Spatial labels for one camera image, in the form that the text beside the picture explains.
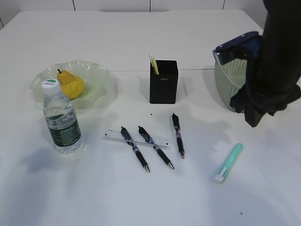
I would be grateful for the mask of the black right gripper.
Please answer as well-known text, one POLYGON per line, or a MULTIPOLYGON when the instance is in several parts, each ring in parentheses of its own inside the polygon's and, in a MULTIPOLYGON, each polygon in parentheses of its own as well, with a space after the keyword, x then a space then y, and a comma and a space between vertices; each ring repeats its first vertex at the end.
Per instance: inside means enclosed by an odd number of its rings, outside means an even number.
POLYGON ((300 76, 300 47, 286 35, 263 35, 260 54, 248 63, 246 82, 230 106, 244 112, 245 121, 254 128, 266 113, 274 115, 301 97, 300 76))

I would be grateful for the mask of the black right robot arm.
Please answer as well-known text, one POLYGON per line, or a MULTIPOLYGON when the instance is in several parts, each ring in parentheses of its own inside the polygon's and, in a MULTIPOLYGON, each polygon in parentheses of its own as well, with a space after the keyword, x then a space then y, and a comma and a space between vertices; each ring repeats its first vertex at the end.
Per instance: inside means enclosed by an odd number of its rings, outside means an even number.
POLYGON ((257 52, 235 48, 235 55, 247 60, 246 82, 230 106, 244 112, 251 127, 301 97, 301 2, 266 0, 264 5, 268 14, 257 52))

